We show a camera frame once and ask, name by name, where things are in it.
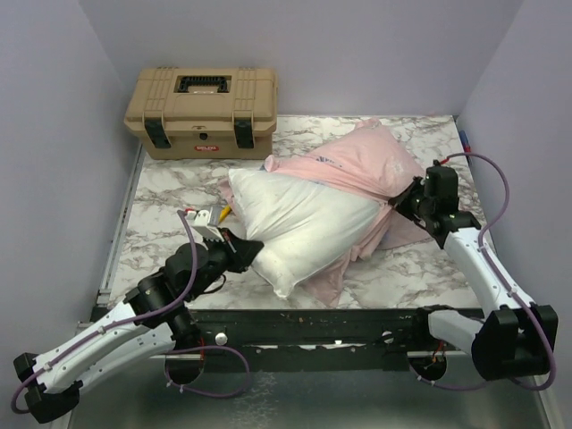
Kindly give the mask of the pink purple printed pillowcase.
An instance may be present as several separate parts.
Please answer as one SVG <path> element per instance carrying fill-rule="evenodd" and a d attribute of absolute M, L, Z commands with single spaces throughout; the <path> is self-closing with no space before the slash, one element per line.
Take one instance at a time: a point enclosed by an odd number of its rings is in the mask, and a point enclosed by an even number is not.
<path fill-rule="evenodd" d="M 361 122 L 345 136 L 302 156 L 268 156 L 260 168 L 250 170 L 277 172 L 316 182 L 381 205 L 379 215 L 361 241 L 336 262 L 298 285 L 326 306 L 338 304 L 349 263 L 369 258 L 377 249 L 397 248 L 429 238 L 427 232 L 389 205 L 391 198 L 398 196 L 424 171 L 377 120 Z M 220 182 L 220 190 L 230 205 L 228 173 Z"/>

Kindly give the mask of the white pillow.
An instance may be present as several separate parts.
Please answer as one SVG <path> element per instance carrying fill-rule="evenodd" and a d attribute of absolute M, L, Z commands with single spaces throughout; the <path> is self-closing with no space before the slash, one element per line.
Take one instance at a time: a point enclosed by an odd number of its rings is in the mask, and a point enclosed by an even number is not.
<path fill-rule="evenodd" d="M 380 213 L 371 199 L 277 172 L 230 169 L 232 211 L 261 241 L 252 269 L 286 299 L 346 255 Z"/>

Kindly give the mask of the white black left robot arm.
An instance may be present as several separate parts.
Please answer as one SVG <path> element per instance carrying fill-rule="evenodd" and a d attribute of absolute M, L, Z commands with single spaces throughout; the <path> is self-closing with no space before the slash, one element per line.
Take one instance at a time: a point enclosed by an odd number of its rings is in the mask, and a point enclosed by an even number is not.
<path fill-rule="evenodd" d="M 180 246 L 163 267 L 70 341 L 43 354 L 19 355 L 13 361 L 21 381 L 11 401 L 13 413 L 50 423 L 72 411 L 81 393 L 106 376 L 156 355 L 220 350 L 241 358 L 225 344 L 206 343 L 186 305 L 214 292 L 212 283 L 227 273 L 246 272 L 263 247 L 227 228 L 215 229 L 214 238 L 201 244 L 190 240 Z"/>

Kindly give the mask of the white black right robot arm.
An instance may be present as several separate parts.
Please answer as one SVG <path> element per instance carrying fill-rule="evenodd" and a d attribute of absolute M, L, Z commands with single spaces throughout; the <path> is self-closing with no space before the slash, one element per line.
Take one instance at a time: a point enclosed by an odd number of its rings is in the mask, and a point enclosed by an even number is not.
<path fill-rule="evenodd" d="M 444 341 L 464 351 L 486 381 L 544 375 L 551 382 L 558 316 L 517 285 L 485 243 L 484 227 L 460 210 L 456 171 L 434 162 L 390 204 L 452 258 L 484 314 L 478 322 L 449 307 L 426 307 L 410 328 L 412 342 L 431 349 Z"/>

